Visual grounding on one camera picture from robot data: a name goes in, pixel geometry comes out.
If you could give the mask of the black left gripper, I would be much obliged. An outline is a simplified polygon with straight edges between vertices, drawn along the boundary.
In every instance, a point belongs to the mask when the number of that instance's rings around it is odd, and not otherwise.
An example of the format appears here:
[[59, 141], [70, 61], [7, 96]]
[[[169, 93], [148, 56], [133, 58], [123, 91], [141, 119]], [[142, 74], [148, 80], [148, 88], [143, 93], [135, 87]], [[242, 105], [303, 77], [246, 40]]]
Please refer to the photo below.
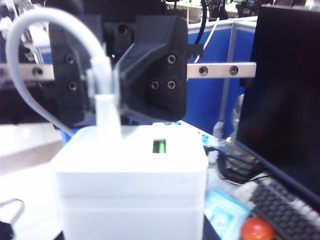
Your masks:
[[121, 36], [115, 23], [89, 21], [106, 50], [120, 46], [120, 58], [108, 64], [117, 79], [120, 114], [134, 121], [178, 121], [186, 114], [187, 79], [253, 78], [254, 62], [188, 63], [203, 53], [188, 44], [186, 21], [176, 15], [139, 15]]

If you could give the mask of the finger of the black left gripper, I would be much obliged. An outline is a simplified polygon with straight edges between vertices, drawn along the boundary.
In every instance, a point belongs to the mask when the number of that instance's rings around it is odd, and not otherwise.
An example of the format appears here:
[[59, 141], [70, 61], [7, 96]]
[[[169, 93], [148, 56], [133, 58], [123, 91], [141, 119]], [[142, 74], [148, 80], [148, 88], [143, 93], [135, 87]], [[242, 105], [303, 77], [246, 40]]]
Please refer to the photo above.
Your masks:
[[88, 51], [68, 30], [52, 22], [48, 25], [55, 79], [57, 118], [67, 126], [96, 123], [88, 97], [86, 70], [91, 68]]

